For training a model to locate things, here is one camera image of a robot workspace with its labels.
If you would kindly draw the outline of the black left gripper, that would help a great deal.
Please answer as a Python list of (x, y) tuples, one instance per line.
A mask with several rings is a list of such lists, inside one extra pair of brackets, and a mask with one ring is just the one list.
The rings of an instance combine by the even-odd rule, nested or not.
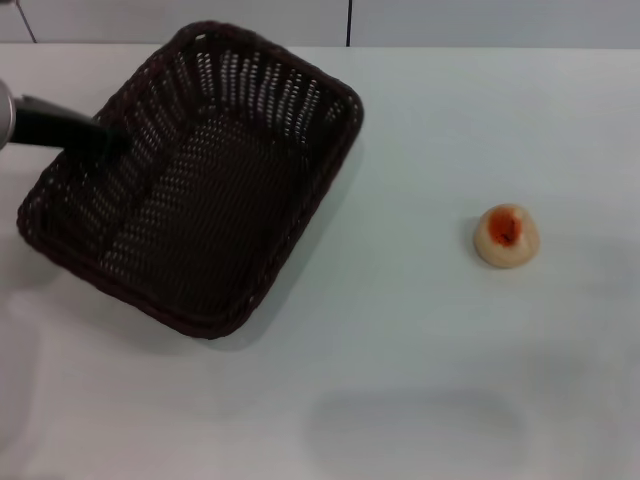
[(104, 156), (120, 155), (130, 148), (130, 135), (118, 126), (102, 128), (91, 117), (31, 96), (18, 97), (14, 104), (14, 143), (77, 150), (100, 148)]

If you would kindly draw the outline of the black woven rectangular basket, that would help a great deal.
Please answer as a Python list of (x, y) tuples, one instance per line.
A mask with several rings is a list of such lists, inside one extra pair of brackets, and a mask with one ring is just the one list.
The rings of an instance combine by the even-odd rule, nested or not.
[(18, 231), (160, 323), (226, 336), (271, 288), (363, 114), (352, 88), (284, 47), (189, 24), (97, 112), (128, 145), (58, 154), (20, 205)]

